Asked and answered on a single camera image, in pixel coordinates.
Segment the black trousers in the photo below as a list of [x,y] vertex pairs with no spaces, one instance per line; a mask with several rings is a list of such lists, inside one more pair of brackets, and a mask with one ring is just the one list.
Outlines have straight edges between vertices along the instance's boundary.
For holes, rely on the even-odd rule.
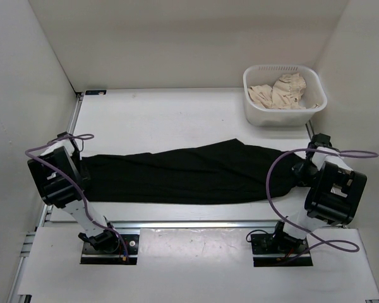
[[160,153],[83,157],[90,177],[85,196],[90,202],[180,205],[263,201],[267,174],[273,198],[296,187],[291,169],[303,159],[292,153],[274,165],[282,154],[232,139]]

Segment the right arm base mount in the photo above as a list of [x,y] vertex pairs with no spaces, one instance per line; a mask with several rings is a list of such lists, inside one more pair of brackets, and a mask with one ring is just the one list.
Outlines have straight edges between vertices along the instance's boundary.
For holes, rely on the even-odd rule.
[[309,267],[313,266],[306,240],[295,239],[281,233],[269,234],[262,229],[246,235],[251,244],[254,267]]

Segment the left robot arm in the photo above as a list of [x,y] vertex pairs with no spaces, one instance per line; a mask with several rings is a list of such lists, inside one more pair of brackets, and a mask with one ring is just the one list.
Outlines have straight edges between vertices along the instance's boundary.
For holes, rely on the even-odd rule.
[[42,201],[71,215],[82,227],[78,237],[96,251],[114,253],[123,240],[114,226],[90,204],[84,187],[90,180],[81,162],[84,142],[93,134],[61,133],[46,145],[25,151],[28,168]]

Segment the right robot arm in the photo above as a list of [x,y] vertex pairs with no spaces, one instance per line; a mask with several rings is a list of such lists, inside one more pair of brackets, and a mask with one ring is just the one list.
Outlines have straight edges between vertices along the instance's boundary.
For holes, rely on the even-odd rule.
[[350,223],[367,183],[367,176],[350,168],[322,133],[312,137],[305,159],[291,172],[298,186],[310,190],[304,208],[275,226],[270,243],[281,253],[298,250],[309,232]]

